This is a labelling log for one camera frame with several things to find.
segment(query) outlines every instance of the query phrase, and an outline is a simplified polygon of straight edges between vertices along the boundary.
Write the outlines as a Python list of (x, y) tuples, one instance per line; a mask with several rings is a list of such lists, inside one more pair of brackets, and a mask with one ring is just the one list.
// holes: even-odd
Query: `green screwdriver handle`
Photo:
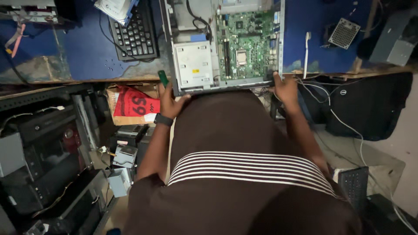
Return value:
[(168, 83), (168, 79), (164, 70), (158, 71), (158, 76), (160, 77), (161, 83), (164, 85), (164, 87), (166, 87)]

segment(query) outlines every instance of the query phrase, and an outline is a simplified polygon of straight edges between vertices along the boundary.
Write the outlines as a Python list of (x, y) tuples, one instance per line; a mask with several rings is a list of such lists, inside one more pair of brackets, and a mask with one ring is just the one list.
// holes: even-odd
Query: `motherboard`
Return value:
[(217, 16), (220, 80), (264, 77), (276, 64), (273, 11)]

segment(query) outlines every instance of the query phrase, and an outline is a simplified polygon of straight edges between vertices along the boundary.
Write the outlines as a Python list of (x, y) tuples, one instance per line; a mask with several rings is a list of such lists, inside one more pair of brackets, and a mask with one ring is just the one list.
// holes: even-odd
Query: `red plastic bag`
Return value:
[(160, 112), (160, 100), (130, 87), (120, 86), (119, 97), (113, 116), (142, 117)]

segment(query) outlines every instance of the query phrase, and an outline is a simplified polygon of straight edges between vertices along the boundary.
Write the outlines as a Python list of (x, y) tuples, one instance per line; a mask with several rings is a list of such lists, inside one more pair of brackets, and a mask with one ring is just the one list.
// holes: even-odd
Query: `man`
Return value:
[[(172, 99), (129, 195), (124, 235), (359, 234), (360, 219), (329, 176), (297, 98), (273, 74), (287, 112), (285, 137), (250, 91)], [(167, 184), (170, 120), (177, 117)]]

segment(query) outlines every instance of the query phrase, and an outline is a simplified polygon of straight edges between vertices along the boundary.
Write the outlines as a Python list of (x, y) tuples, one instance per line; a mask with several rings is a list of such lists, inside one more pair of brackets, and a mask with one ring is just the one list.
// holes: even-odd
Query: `smartwatch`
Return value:
[(164, 117), (160, 113), (157, 113), (157, 115), (155, 116), (155, 119), (154, 119), (155, 124), (162, 123), (162, 124), (165, 124), (167, 126), (171, 126), (173, 124), (173, 122), (174, 122), (173, 119), (171, 119), (169, 117)]

